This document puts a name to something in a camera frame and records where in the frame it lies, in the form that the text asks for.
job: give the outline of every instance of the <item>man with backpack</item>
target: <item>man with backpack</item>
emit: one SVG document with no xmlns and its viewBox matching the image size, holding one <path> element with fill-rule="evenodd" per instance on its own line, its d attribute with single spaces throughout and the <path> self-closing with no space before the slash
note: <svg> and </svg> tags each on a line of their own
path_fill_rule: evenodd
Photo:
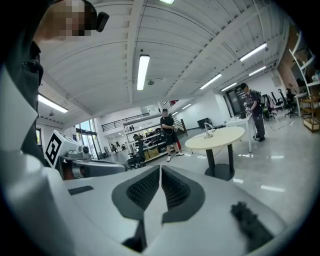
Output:
<svg viewBox="0 0 320 256">
<path fill-rule="evenodd" d="M 246 83 L 240 85 L 241 90 L 245 93 L 247 106 L 250 108 L 250 112 L 253 116 L 253 121 L 256 127 L 255 137 L 259 139 L 259 142 L 265 140 L 265 126 L 263 119 L 263 107 L 261 104 L 261 95 L 255 90 L 251 90 Z"/>
</svg>

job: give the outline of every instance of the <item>person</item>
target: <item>person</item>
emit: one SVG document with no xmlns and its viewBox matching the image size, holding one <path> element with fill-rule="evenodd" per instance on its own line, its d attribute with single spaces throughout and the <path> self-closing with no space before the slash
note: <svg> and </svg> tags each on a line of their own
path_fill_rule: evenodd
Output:
<svg viewBox="0 0 320 256">
<path fill-rule="evenodd" d="M 112 143 L 111 143 L 111 150 L 114 151 L 115 153 L 118 153 L 116 146 L 113 145 Z"/>
<path fill-rule="evenodd" d="M 245 93 L 247 106 L 249 107 L 249 110 L 253 116 L 253 121 L 257 131 L 255 137 L 259 139 L 259 142 L 263 142 L 265 140 L 265 126 L 262 115 L 263 108 L 258 94 L 255 90 L 251 90 L 244 82 L 240 85 L 240 88 Z"/>
<path fill-rule="evenodd" d="M 168 115 L 168 110 L 164 108 L 162 110 L 162 117 L 160 119 L 160 124 L 164 133 L 165 143 L 166 143 L 166 152 L 168 157 L 166 159 L 167 162 L 171 160 L 171 145 L 173 144 L 175 155 L 183 156 L 184 153 L 179 151 L 178 148 L 178 137 L 175 132 L 174 119 Z"/>
<path fill-rule="evenodd" d="M 44 73 L 40 65 L 39 43 L 83 36 L 86 31 L 95 29 L 97 20 L 94 6 L 86 0 L 43 0 L 38 7 L 38 13 L 28 17 L 25 26 L 21 24 L 20 34 L 6 61 L 17 89 L 37 113 L 39 86 Z M 48 165 L 37 145 L 36 121 L 29 129 L 21 150 Z"/>
</svg>

